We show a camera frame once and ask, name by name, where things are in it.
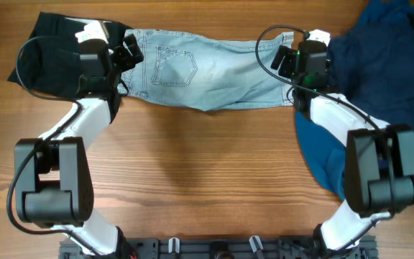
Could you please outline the light blue denim shorts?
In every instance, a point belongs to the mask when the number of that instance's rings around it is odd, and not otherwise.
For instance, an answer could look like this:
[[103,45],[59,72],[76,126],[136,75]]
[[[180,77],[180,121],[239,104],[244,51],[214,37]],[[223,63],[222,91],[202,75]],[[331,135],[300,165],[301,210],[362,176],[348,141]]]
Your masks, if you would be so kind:
[[119,91],[153,104],[211,111],[288,106],[289,85],[262,69],[294,34],[273,40],[213,40],[188,32],[128,29],[144,60],[122,74]]

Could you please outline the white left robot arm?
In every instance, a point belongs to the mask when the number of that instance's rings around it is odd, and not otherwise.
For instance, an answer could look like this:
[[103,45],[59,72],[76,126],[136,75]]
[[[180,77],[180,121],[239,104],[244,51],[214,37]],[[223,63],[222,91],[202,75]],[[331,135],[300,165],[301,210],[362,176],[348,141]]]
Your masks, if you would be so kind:
[[94,208],[86,150],[114,120],[121,74],[144,60],[136,37],[110,50],[98,37],[78,37],[83,72],[72,109],[50,131],[21,139],[6,198],[9,221],[29,235],[62,233],[90,258],[136,258],[121,229]]

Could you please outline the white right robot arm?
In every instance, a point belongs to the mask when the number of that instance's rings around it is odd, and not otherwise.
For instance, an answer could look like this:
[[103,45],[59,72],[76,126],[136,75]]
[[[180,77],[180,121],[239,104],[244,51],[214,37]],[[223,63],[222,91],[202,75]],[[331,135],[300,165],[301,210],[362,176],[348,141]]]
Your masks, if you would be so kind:
[[294,107],[304,122],[341,144],[344,201],[314,231],[313,252],[321,258],[353,250],[379,222],[414,205],[414,132],[363,112],[326,82],[327,46],[302,41],[279,46],[270,65],[293,87]]

